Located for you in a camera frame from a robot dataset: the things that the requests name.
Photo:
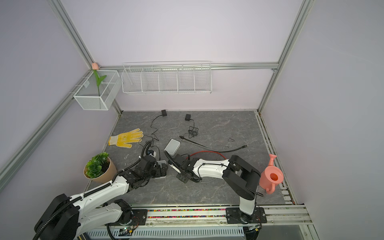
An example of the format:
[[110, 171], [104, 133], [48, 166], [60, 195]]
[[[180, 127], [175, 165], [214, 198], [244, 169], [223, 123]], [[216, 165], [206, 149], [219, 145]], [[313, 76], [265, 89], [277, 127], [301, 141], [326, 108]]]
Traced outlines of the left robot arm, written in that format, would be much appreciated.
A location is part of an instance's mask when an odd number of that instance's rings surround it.
[[118, 171], [112, 180], [84, 193], [53, 199], [35, 225], [35, 240], [73, 240], [103, 225], [131, 226], [145, 223], [144, 212], [137, 212], [119, 199], [132, 190], [146, 186], [151, 179], [167, 175], [166, 161], [147, 155], [148, 146], [131, 166]]

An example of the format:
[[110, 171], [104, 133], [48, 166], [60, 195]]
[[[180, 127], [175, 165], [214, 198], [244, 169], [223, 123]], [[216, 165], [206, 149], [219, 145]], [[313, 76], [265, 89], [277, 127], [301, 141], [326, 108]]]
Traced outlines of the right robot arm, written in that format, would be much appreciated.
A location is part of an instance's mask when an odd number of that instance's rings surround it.
[[224, 180], [231, 187], [239, 196], [240, 204], [238, 207], [226, 208], [228, 224], [262, 225], [266, 222], [262, 210], [256, 208], [261, 173], [239, 156], [233, 155], [222, 161], [191, 159], [181, 155], [172, 157], [167, 151], [165, 156], [183, 183], [200, 183], [203, 178], [215, 178]]

